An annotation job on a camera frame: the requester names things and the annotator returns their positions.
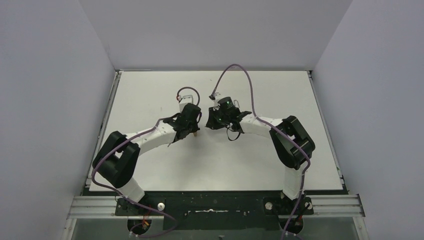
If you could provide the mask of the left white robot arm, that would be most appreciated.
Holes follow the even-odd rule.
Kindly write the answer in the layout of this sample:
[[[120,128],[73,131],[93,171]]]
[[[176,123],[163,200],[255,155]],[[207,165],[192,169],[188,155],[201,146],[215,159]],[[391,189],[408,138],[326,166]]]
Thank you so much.
[[[133,177],[139,156],[196,133],[200,129],[201,116],[200,107],[187,103],[180,112],[160,118],[152,128],[142,132],[131,134],[112,132],[92,162],[92,182],[99,185],[95,176],[100,174],[107,180],[107,184],[101,184],[102,187],[129,199],[128,207],[133,212],[143,213],[148,207],[148,199],[145,197],[145,191]]]

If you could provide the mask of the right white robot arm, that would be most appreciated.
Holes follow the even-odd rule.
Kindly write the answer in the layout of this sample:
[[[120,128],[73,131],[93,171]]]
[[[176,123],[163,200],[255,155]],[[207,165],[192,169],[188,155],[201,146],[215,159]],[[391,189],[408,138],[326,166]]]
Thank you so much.
[[[208,109],[206,127],[211,130],[227,129],[239,134],[254,134],[270,139],[279,160],[285,167],[281,199],[282,209],[295,213],[301,207],[299,198],[304,169],[316,145],[297,117],[259,118],[250,111],[240,111],[231,97],[212,96],[214,105]]]

